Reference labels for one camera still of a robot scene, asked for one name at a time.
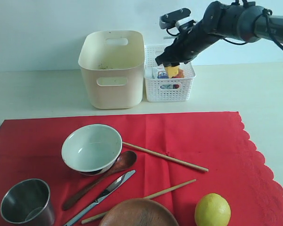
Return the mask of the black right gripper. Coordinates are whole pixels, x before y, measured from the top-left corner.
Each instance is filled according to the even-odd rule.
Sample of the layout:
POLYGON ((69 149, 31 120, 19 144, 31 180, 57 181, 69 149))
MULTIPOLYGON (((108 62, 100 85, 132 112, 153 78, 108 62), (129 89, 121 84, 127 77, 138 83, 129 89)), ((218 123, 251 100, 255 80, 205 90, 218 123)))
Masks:
POLYGON ((176 67, 181 63, 187 64, 196 56, 217 42, 217 36, 204 31, 201 22, 189 31, 181 33, 163 53, 155 58, 158 65, 176 67))

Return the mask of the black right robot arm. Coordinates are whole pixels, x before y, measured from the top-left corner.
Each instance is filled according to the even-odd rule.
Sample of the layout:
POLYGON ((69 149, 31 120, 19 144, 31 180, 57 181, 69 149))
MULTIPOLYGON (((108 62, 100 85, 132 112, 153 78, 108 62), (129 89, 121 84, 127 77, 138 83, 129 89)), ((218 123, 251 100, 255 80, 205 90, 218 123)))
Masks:
POLYGON ((198 22, 188 8, 181 8, 162 15, 159 26, 166 31, 176 28, 178 33, 155 58, 157 65, 187 64, 219 40, 235 39, 245 45, 266 39, 283 51, 283 16, 274 16, 272 10, 257 6, 254 1, 236 0, 230 5, 213 1, 198 22))

